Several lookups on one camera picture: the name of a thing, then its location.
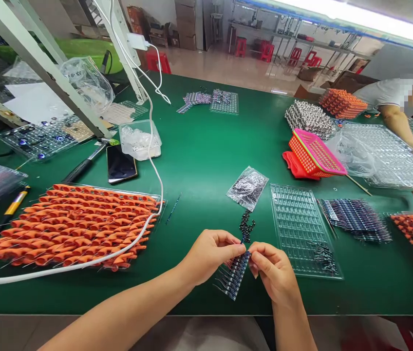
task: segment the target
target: phone screen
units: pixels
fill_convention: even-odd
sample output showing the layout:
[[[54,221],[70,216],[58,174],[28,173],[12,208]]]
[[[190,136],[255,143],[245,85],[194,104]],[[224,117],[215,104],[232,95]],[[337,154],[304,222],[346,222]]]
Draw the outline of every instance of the phone screen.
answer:
[[[122,152],[120,145],[109,146],[108,154],[108,181],[115,184],[138,175],[135,159]]]

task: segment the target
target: green table surface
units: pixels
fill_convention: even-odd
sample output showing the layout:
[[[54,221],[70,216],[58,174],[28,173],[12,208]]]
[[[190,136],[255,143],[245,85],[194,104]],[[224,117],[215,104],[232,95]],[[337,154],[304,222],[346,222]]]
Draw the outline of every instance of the green table surface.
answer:
[[[239,94],[239,114],[210,112],[207,105],[192,107],[184,115],[176,113],[187,92],[220,88]],[[104,299],[124,289],[146,282],[174,267],[190,249],[203,229],[224,229],[240,236],[244,208],[225,194],[241,172],[251,166],[270,178],[255,211],[257,223],[252,241],[277,245],[270,200],[270,183],[312,189],[317,198],[363,198],[382,213],[413,211],[408,191],[369,188],[369,197],[346,177],[320,181],[296,180],[282,158],[289,150],[291,131],[283,117],[293,103],[291,97],[243,89],[180,76],[163,76],[163,92],[168,106],[148,88],[154,103],[153,120],[163,142],[162,155],[154,160],[164,184],[166,211],[150,236],[148,248],[126,272],[97,272],[84,269],[19,283],[0,285],[1,314],[83,314]],[[130,89],[116,101],[134,101]],[[94,149],[94,142],[75,146],[45,163],[28,163],[22,171],[29,175],[32,190],[26,202],[37,199]],[[7,151],[0,142],[0,152]],[[0,164],[12,168],[21,156],[1,157]],[[160,185],[148,161],[138,163],[139,177],[114,186],[115,189],[151,194]],[[107,183],[107,159],[101,155],[82,184],[112,188]],[[183,193],[168,225],[171,209]],[[12,196],[0,201],[0,219]],[[344,280],[298,277],[308,314],[413,315],[413,248],[393,228],[393,242],[368,245],[338,230],[333,242]],[[31,267],[7,266],[0,277],[36,272]],[[270,315],[270,299],[260,279],[246,272],[235,302],[212,285],[212,280],[195,288],[171,314],[177,315]]]

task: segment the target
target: red stool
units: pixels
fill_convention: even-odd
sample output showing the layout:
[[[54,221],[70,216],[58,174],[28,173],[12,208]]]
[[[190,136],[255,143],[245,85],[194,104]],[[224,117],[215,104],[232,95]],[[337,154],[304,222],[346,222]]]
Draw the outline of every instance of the red stool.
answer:
[[[271,44],[269,41],[267,40],[262,40],[260,43],[260,52],[262,53],[265,50],[265,47],[267,44]]]
[[[316,54],[317,54],[317,53],[316,53],[315,51],[310,51],[310,52],[307,54],[307,57],[305,58],[305,60],[304,60],[304,62],[302,63],[302,65],[305,65],[305,64],[310,65],[310,63],[312,62],[312,60],[314,59],[314,57],[315,57]]]
[[[294,48],[293,52],[291,53],[291,56],[289,57],[288,65],[296,66],[296,64],[298,63],[300,59],[301,54],[302,54],[302,49]]]
[[[314,56],[312,59],[312,62],[309,64],[309,67],[320,67],[320,64],[322,63],[322,58],[318,56]]]
[[[267,44],[262,52],[262,56],[260,56],[260,60],[271,62],[273,51],[275,51],[275,46],[273,44]]]
[[[168,57],[166,53],[159,53],[161,71],[166,74],[171,74],[171,68],[169,67]],[[147,51],[147,66],[150,71],[159,72],[158,68],[158,54],[156,50]]]
[[[237,37],[236,38],[236,56],[245,57],[245,43],[247,42],[246,38]]]

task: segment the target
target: pink plastic basket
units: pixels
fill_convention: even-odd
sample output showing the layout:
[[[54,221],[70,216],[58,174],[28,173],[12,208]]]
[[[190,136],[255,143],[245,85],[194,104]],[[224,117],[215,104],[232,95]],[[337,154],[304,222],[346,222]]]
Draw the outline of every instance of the pink plastic basket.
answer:
[[[291,150],[310,176],[345,176],[346,169],[315,134],[296,128],[289,142]]]

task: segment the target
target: white t-shirt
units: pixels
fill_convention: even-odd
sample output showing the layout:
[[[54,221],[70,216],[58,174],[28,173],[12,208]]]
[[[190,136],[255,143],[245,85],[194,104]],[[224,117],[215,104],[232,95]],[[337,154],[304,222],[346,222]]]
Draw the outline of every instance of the white t-shirt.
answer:
[[[366,102],[368,109],[380,105],[397,105],[402,110],[408,107],[408,97],[413,94],[413,79],[381,80],[357,90],[354,95]]]
[[[270,351],[253,317],[164,317],[130,351]]]

